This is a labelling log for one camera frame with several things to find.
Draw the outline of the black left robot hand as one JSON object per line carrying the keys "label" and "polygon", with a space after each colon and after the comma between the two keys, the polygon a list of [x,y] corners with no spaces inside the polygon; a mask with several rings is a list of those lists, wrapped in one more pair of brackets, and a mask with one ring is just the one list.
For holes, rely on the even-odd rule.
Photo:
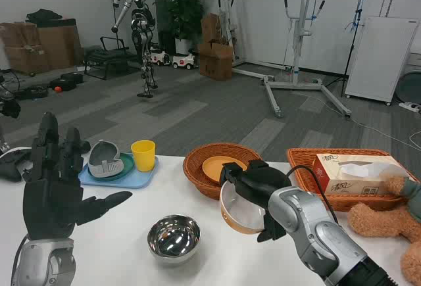
{"label": "black left robot hand", "polygon": [[128,200],[132,193],[121,191],[104,199],[83,198],[79,180],[90,150],[76,128],[69,128],[61,140],[54,114],[46,112],[32,143],[33,163],[23,196],[23,217],[31,240],[64,239],[75,226],[94,221]]}

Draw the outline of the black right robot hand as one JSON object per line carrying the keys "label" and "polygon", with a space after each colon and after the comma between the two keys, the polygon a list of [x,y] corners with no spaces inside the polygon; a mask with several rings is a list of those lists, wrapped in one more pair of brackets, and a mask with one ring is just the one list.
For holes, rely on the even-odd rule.
{"label": "black right robot hand", "polygon": [[250,203],[264,209],[264,229],[257,241],[277,240],[286,235],[285,229],[269,213],[271,195],[284,187],[291,186],[290,179],[281,171],[270,167],[262,160],[252,160],[246,170],[235,162],[224,163],[220,173],[220,184],[234,184],[235,192]]}

